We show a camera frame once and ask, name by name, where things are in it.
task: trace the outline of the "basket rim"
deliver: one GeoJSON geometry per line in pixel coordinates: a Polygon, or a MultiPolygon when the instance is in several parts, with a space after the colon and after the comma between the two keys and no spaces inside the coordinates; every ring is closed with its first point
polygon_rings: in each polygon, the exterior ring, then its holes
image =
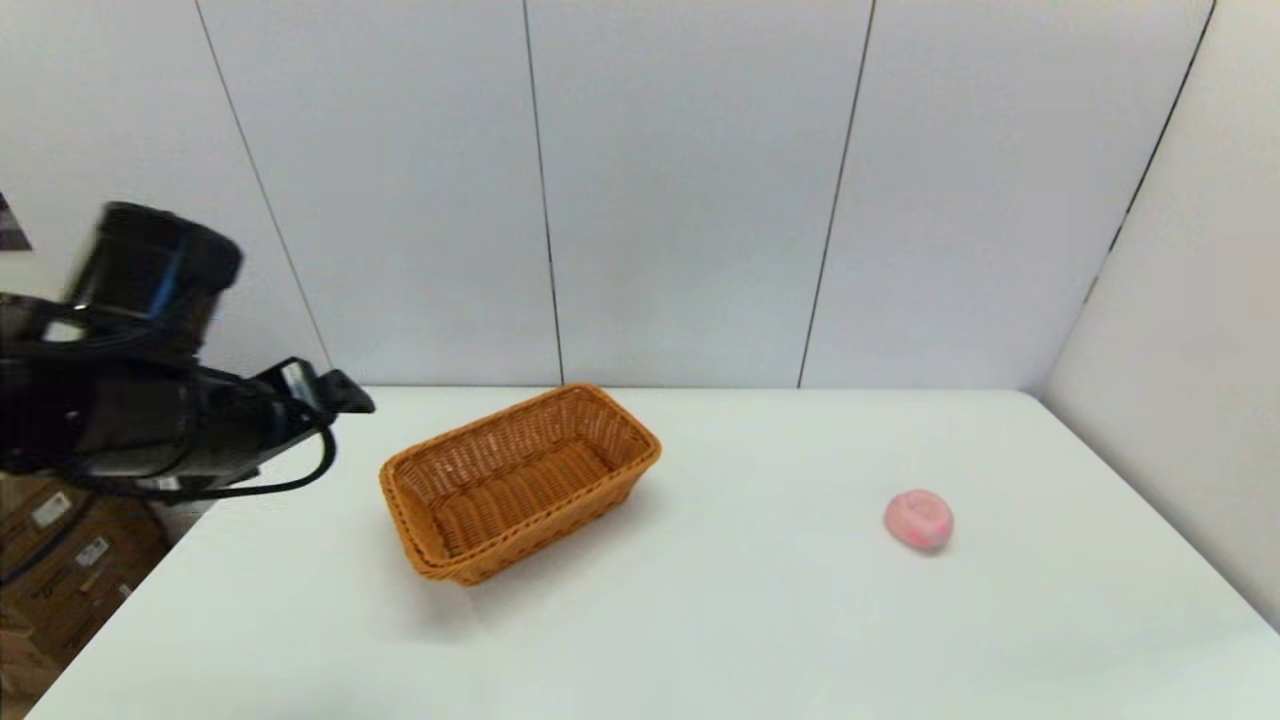
{"type": "Polygon", "coordinates": [[[557,388],[552,388],[529,400],[517,402],[516,405],[512,405],[509,407],[506,407],[503,410],[499,410],[477,420],[472,420],[466,425],[454,428],[430,439],[406,447],[404,450],[397,452],[396,455],[390,456],[385,462],[383,462],[383,466],[379,470],[378,477],[379,477],[379,484],[381,484],[383,487],[383,495],[387,497],[387,503],[392,509],[392,519],[396,521],[397,529],[399,530],[397,534],[399,534],[402,539],[408,541],[408,543],[412,546],[412,552],[419,560],[419,562],[421,562],[426,568],[430,568],[431,570],[439,570],[447,573],[448,570],[470,565],[479,557],[494,553],[503,546],[518,539],[520,536],[525,534],[530,528],[540,525],[556,518],[557,515],[567,511],[570,507],[577,505],[579,502],[581,502],[582,500],[594,493],[603,492],[611,488],[618,478],[643,473],[650,465],[657,462],[660,455],[662,455],[662,442],[658,441],[658,437],[654,436],[649,430],[649,428],[646,428],[643,423],[640,423],[640,420],[637,420],[635,415],[627,411],[626,407],[622,407],[622,405],[620,405],[616,400],[613,400],[613,397],[611,397],[607,392],[604,392],[602,388],[591,383],[570,383],[557,388]],[[623,420],[626,420],[627,424],[630,424],[635,430],[640,433],[640,436],[648,445],[648,448],[643,454],[640,454],[640,456],[637,456],[635,460],[617,468],[616,470],[611,471],[607,475],[600,477],[594,483],[579,489],[577,492],[557,502],[556,505],[547,507],[541,512],[531,518],[526,518],[518,525],[507,529],[500,536],[490,538],[467,550],[466,552],[451,556],[448,559],[439,559],[428,553],[426,550],[422,547],[422,544],[419,542],[412,528],[404,520],[403,500],[401,496],[401,488],[398,487],[399,482],[397,478],[396,466],[408,456],[417,455],[422,451],[430,450],[436,445],[452,441],[460,436],[474,433],[486,425],[490,425],[493,423],[499,423],[512,415],[532,411],[538,406],[550,402],[571,392],[588,392],[589,395],[593,396],[594,400],[603,402],[612,411],[617,413],[620,416],[622,416],[623,420]]]}

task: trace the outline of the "woven basket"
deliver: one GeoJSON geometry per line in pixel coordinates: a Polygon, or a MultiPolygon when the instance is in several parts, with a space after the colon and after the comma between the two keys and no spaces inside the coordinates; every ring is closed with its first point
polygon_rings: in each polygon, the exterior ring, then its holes
{"type": "Polygon", "coordinates": [[[612,510],[660,454],[600,388],[573,384],[415,445],[380,479],[413,568],[474,585],[612,510]]]}

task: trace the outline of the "white table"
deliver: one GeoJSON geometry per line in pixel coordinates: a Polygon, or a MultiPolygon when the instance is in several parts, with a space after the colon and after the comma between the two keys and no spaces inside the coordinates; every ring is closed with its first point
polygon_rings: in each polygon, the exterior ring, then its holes
{"type": "Polygon", "coordinates": [[[666,447],[627,503],[420,579],[383,460],[534,392],[375,389],[328,477],[215,507],[31,720],[1280,717],[1280,637],[1014,392],[620,389],[666,447]],[[941,556],[881,525],[913,487],[955,509],[941,556]]]}

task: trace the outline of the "pink ball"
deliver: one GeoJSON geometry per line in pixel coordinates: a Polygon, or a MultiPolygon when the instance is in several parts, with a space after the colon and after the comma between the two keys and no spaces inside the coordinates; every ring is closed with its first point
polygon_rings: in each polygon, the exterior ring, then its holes
{"type": "Polygon", "coordinates": [[[941,497],[927,489],[913,489],[890,501],[884,527],[916,550],[938,550],[951,539],[955,515],[941,497]]]}

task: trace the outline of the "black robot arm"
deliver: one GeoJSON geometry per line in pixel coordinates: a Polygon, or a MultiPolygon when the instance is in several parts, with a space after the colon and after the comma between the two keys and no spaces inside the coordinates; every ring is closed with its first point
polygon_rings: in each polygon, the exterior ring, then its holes
{"type": "Polygon", "coordinates": [[[324,474],[338,414],[374,411],[356,383],[297,357],[250,378],[197,360],[239,265],[236,243],[206,227],[113,202],[63,302],[0,293],[0,470],[54,469],[99,493],[168,502],[324,474]],[[228,487],[315,433],[324,454],[312,473],[228,487]],[[152,487],[159,478],[175,487],[152,487]]]}

